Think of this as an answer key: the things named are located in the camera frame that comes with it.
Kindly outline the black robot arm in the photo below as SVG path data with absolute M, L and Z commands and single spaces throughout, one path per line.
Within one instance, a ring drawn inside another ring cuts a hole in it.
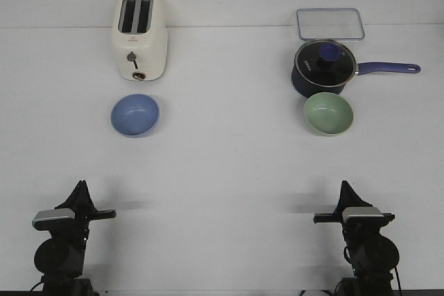
M 34 265 L 42 273 L 43 295 L 99 294 L 91 281 L 82 277 L 89 224 L 116 216 L 114 209 L 94 206 L 85 180 L 77 183 L 62 204 L 36 213 L 32 226 L 50 233 L 34 255 Z
M 400 253 L 381 228 L 395 219 L 362 200 L 350 183 L 342 181 L 339 201 L 332 213 L 314 215 L 314 223 L 339 223 L 345 241 L 344 259 L 352 277 L 342 278 L 333 295 L 393 295 L 391 282 L 398 276 Z

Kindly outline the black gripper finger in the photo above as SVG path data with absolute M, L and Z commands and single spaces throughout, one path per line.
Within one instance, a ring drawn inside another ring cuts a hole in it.
M 370 207 L 370 203 L 363 200 L 348 183 L 347 207 Z
M 341 183 L 340 196 L 338 201 L 338 212 L 343 212 L 348 204 L 348 182 L 343 180 Z
M 83 181 L 80 180 L 64 202 L 64 208 L 79 209 L 82 205 Z
M 87 182 L 83 180 L 83 206 L 84 210 L 95 210 L 96 207 L 91 199 Z

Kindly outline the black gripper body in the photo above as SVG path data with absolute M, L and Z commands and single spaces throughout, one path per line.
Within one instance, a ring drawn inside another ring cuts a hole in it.
M 62 222 L 49 230 L 53 238 L 63 238 L 68 241 L 86 241 L 89 237 L 89 223 L 94 220 L 106 220 L 117 217 L 115 209 L 80 210 L 74 211 L 75 219 Z
M 314 214 L 314 223 L 341 223 L 346 241 L 370 238 L 395 219 L 393 213 L 381 211 L 343 211 L 342 213 Z

